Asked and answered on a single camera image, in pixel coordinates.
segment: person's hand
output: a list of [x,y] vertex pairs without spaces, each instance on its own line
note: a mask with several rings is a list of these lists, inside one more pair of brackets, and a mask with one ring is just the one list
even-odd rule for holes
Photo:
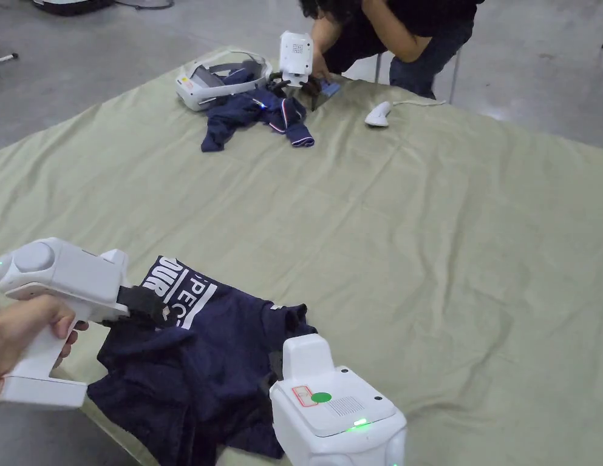
[[332,76],[327,68],[325,57],[319,50],[315,50],[315,54],[312,57],[312,76],[317,79],[324,79],[328,83],[332,82]]
[[[55,296],[41,295],[28,301],[19,301],[0,312],[0,378],[18,363],[27,346],[47,326],[57,338],[67,337],[60,356],[53,367],[60,365],[70,354],[77,333],[70,332],[74,312]],[[77,322],[75,330],[87,330],[87,322]]]

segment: navy blue garment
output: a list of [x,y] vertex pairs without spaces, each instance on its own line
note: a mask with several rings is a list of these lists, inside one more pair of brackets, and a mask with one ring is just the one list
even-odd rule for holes
[[275,306],[165,257],[141,285],[172,326],[112,324],[98,353],[109,374],[87,391],[97,407],[162,466],[213,466],[221,445],[281,458],[259,386],[270,353],[316,332],[305,305]]
[[208,128],[202,152],[223,150],[239,128],[258,121],[285,134],[294,147],[312,147],[315,139],[304,125],[305,107],[295,98],[280,99],[267,89],[230,96],[222,105],[208,110]]

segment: jeans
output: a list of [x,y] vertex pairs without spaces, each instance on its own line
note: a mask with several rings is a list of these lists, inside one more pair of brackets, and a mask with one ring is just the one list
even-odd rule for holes
[[[389,68],[389,84],[398,86],[422,97],[435,99],[435,76],[458,50],[470,40],[474,21],[458,22],[439,31],[431,39],[422,55],[413,62],[399,58],[392,60]],[[372,24],[364,15],[357,15],[343,28],[335,44],[324,57],[330,72],[342,74],[361,58],[386,52]]]
[[446,63],[472,36],[474,23],[463,23],[436,34],[420,58],[406,63],[395,57],[389,67],[389,85],[398,86],[422,97],[435,99],[433,82]]

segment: white robotic gripper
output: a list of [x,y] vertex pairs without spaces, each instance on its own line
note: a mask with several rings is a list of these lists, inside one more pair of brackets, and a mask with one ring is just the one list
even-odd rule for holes
[[[40,239],[0,257],[0,291],[15,300],[53,294],[78,320],[99,322],[128,316],[117,303],[126,280],[127,255],[114,249],[93,255],[58,238]],[[66,340],[44,329],[21,361],[0,381],[0,402],[69,409],[82,406],[87,385],[49,377]]]
[[334,367],[319,335],[284,342],[283,380],[270,390],[273,428],[295,466],[403,466],[402,412],[348,367]]

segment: cable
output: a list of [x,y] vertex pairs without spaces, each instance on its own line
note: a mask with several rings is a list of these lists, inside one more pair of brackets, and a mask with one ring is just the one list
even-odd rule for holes
[[437,105],[444,105],[446,104],[445,100],[439,101],[439,102],[422,102],[422,101],[417,101],[417,100],[401,100],[400,102],[393,102],[392,105],[400,105],[400,104],[410,104],[410,105],[417,105],[419,107],[434,107]]

